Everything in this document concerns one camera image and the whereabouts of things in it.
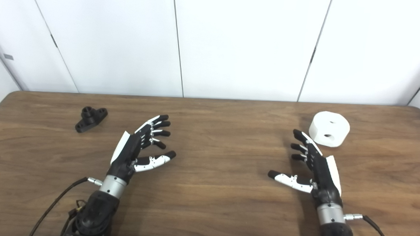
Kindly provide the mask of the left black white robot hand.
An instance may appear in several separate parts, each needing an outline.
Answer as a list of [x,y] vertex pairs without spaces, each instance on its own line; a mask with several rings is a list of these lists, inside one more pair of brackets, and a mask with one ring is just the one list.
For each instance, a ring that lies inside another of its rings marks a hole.
[[140,157],[141,150],[150,146],[166,149],[166,145],[156,137],[171,135],[163,129],[171,125],[168,119],[168,115],[158,115],[147,120],[132,134],[125,131],[115,148],[107,176],[113,176],[128,185],[135,173],[155,169],[175,158],[173,150],[161,155]]

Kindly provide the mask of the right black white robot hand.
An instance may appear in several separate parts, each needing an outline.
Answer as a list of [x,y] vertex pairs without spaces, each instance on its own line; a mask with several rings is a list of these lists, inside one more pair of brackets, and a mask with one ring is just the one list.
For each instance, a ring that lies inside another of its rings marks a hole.
[[284,174],[275,170],[270,170],[267,175],[297,191],[309,193],[317,207],[322,204],[337,204],[342,207],[340,183],[333,178],[336,172],[332,167],[332,159],[324,157],[314,140],[305,132],[294,129],[293,135],[300,143],[291,143],[290,146],[300,153],[292,154],[291,158],[304,163],[313,177],[304,179],[298,175]]

